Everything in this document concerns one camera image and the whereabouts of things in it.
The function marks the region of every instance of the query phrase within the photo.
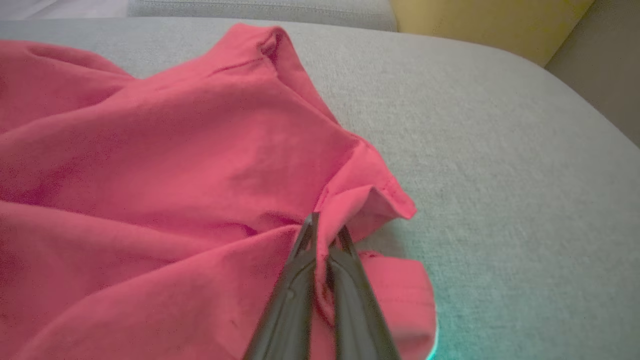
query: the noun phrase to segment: stitching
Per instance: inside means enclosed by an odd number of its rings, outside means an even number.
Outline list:
[[[290,10],[296,11],[305,11],[311,10],[313,12],[324,12],[324,13],[336,13],[342,15],[348,15],[352,17],[356,16],[364,16],[364,17],[384,17],[384,14],[381,13],[358,13],[358,12],[347,12],[344,10],[330,10],[324,8],[314,8],[314,7],[306,7],[306,6],[291,6],[288,4],[278,4],[278,3],[266,3],[266,4],[247,4],[247,3],[168,3],[164,1],[153,1],[153,0],[136,0],[137,3],[152,3],[159,6],[165,6],[171,8],[173,6],[208,6],[208,7],[225,7],[225,8],[288,8]]]

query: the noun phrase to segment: gray fabric surface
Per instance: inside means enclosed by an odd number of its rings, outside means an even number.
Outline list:
[[[206,52],[235,22],[4,22],[0,37],[89,49],[145,77]],[[640,359],[640,149],[503,51],[282,26],[338,120],[417,204],[365,247],[425,264],[436,359]]]
[[[226,17],[395,31],[388,0],[129,0],[129,16]]]

